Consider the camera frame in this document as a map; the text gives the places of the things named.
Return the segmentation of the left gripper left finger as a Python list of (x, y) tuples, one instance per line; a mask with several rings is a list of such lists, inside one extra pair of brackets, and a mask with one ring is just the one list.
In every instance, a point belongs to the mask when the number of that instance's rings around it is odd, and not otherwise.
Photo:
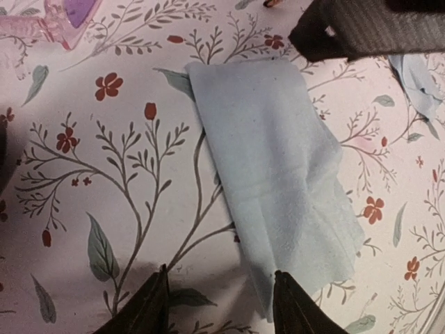
[(168, 271), (163, 264), (94, 334), (168, 333), (169, 297)]

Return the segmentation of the light blue cleaning cloth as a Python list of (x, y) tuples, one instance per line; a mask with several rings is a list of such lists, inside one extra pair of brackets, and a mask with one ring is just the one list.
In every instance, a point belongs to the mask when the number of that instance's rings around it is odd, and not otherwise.
[(299, 69), (255, 60), (186, 71), (264, 317), (276, 271), (308, 294), (352, 278), (365, 234), (338, 179), (341, 146)]

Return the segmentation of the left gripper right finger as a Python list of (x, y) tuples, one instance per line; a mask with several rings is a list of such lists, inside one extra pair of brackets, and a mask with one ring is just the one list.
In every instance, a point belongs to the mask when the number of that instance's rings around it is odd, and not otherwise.
[(285, 271), (275, 272), (273, 324), (281, 334), (344, 334)]

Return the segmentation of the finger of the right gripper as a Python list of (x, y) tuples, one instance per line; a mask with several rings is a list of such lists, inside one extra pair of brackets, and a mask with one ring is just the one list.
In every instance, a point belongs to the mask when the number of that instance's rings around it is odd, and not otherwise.
[(444, 50), (443, 1), (313, 1), (289, 34), (308, 61)]

